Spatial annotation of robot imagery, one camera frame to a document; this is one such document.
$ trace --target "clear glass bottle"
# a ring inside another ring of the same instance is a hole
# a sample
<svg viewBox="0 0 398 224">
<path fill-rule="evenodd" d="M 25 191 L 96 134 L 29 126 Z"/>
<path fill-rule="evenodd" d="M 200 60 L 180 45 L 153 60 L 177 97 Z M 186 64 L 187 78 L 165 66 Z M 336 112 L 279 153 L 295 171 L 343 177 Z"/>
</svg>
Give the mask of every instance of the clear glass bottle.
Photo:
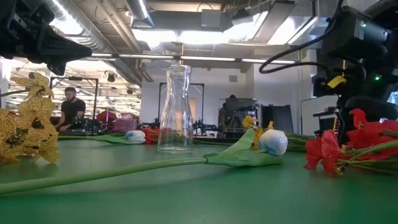
<svg viewBox="0 0 398 224">
<path fill-rule="evenodd" d="M 187 65 L 167 67 L 167 97 L 160 118 L 159 151 L 179 153 L 192 150 L 193 124 L 188 100 L 191 71 Z"/>
</svg>

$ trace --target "person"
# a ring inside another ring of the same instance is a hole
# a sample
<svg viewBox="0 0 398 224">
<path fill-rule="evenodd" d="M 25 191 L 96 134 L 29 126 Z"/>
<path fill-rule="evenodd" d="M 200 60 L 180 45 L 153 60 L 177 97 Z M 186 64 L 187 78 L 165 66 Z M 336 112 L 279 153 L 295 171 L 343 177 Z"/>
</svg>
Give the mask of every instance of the person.
<svg viewBox="0 0 398 224">
<path fill-rule="evenodd" d="M 85 115 L 86 103 L 76 97 L 76 89 L 73 87 L 67 87 L 65 89 L 66 101 L 61 106 L 61 119 L 55 128 L 59 131 L 66 131 L 73 129 L 73 120 L 76 117 L 82 118 Z"/>
<path fill-rule="evenodd" d="M 236 96 L 231 95 L 229 98 L 236 99 Z M 217 133 L 217 138 L 225 138 L 225 134 L 228 132 L 225 127 L 230 126 L 230 123 L 231 119 L 228 119 L 226 115 L 226 103 L 223 103 L 223 107 L 218 111 L 218 129 L 222 131 Z"/>
</svg>

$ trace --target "green tabletop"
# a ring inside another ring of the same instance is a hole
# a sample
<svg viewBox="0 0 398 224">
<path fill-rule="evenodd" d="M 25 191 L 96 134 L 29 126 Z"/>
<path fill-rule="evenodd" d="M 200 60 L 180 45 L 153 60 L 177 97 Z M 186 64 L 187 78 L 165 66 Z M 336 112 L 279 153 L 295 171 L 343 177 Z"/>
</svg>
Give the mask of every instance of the green tabletop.
<svg viewBox="0 0 398 224">
<path fill-rule="evenodd" d="M 163 154 L 155 146 L 60 141 L 56 164 L 24 159 L 0 166 L 0 184 L 71 175 L 148 161 L 200 157 Z M 193 165 L 0 196 L 0 223 L 397 223 L 398 180 L 350 169 L 327 177 L 303 169 L 304 154 L 280 166 Z"/>
</svg>

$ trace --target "fluorescent light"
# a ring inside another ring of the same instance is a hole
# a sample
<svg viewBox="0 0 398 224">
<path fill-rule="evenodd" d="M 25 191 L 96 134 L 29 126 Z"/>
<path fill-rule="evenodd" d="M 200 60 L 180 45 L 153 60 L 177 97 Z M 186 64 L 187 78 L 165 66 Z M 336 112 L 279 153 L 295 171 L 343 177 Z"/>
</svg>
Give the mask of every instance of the fluorescent light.
<svg viewBox="0 0 398 224">
<path fill-rule="evenodd" d="M 227 43 L 228 39 L 222 32 L 183 31 L 178 41 L 184 44 L 220 44 Z"/>
<path fill-rule="evenodd" d="M 133 29 L 132 32 L 137 40 L 147 43 L 175 42 L 177 34 L 172 30 L 139 30 Z"/>
<path fill-rule="evenodd" d="M 53 3 L 62 12 L 64 21 L 54 19 L 50 25 L 55 26 L 57 29 L 62 31 L 64 34 L 77 35 L 83 32 L 83 28 L 77 23 L 77 21 L 69 14 L 69 12 L 57 1 L 52 0 Z"/>
<path fill-rule="evenodd" d="M 92 57 L 112 57 L 112 54 L 92 53 Z"/>
<path fill-rule="evenodd" d="M 222 57 L 197 57 L 197 56 L 181 56 L 182 60 L 211 60 L 220 62 L 233 62 L 235 58 L 222 58 Z"/>
<path fill-rule="evenodd" d="M 89 91 L 86 91 L 86 90 L 80 90 L 80 92 L 81 92 L 81 93 L 89 94 L 89 95 L 91 95 L 91 96 L 94 96 L 94 95 L 95 95 L 94 93 L 89 92 Z"/>
<path fill-rule="evenodd" d="M 129 55 L 129 54 L 119 54 L 120 57 L 124 58 L 146 58 L 146 59 L 174 59 L 170 55 Z"/>
<path fill-rule="evenodd" d="M 116 58 L 97 58 L 97 57 L 87 57 L 84 58 L 84 60 L 91 60 L 91 61 L 99 61 L 99 60 L 103 60 L 103 61 L 116 61 Z"/>
<path fill-rule="evenodd" d="M 60 81 L 60 82 L 59 82 L 59 84 L 61 84 L 61 85 L 65 85 L 65 86 L 70 86 L 70 84 L 69 84 L 69 83 L 66 83 L 66 82 L 64 82 L 64 81 Z"/>
<path fill-rule="evenodd" d="M 314 23 L 316 23 L 316 21 L 318 21 L 318 17 L 312 18 L 312 20 L 307 25 L 305 25 L 303 29 L 296 33 L 287 43 L 293 44 L 299 37 L 301 37 L 305 33 L 305 31 L 307 31 Z"/>
<path fill-rule="evenodd" d="M 242 62 L 247 62 L 247 63 L 264 63 L 266 61 L 267 61 L 267 59 L 242 58 Z M 289 64 L 295 63 L 295 61 L 291 61 L 291 60 L 274 60 L 274 61 L 272 61 L 272 63 L 289 65 Z"/>
</svg>

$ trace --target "black t-shirt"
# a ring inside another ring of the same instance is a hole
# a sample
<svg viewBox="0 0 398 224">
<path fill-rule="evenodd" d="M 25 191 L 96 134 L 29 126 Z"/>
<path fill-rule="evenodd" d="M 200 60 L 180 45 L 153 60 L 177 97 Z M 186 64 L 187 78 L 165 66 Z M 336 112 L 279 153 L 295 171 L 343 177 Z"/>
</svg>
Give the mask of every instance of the black t-shirt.
<svg viewBox="0 0 398 224">
<path fill-rule="evenodd" d="M 64 101 L 61 106 L 61 111 L 65 113 L 65 122 L 63 125 L 67 125 L 76 117 L 78 111 L 86 111 L 86 103 L 80 99 L 77 99 L 74 103 Z"/>
</svg>

